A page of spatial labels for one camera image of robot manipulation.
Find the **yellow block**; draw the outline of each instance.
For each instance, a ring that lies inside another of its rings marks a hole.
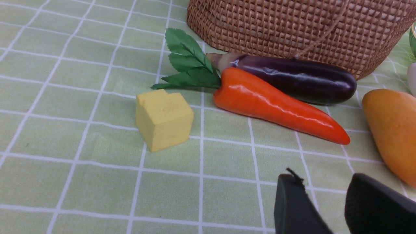
[[[151,152],[187,141],[193,116],[180,93],[155,90],[137,95],[136,126]]]

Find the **carrot leaves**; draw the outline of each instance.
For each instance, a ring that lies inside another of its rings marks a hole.
[[[167,84],[155,84],[151,89],[206,87],[218,89],[221,79],[199,44],[183,30],[166,29],[165,39],[169,62],[178,74],[162,78]]]
[[[218,82],[212,79],[212,74],[206,69],[192,69],[161,79],[167,82],[167,84],[155,84],[152,86],[152,89],[176,89],[179,87],[206,87],[218,89],[221,86],[221,84],[218,84]]]

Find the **mango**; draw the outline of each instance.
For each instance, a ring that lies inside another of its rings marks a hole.
[[[377,89],[366,93],[362,104],[387,167],[416,188],[416,98],[400,91]]]

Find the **purple eggplant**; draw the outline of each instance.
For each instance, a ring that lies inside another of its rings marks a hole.
[[[220,72],[227,67],[236,67],[310,104],[342,103],[350,99],[357,89],[357,81],[351,73],[321,62],[240,53],[208,53],[206,56]]]

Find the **white object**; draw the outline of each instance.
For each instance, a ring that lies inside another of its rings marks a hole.
[[[410,64],[407,68],[407,85],[412,95],[416,97],[416,62]]]

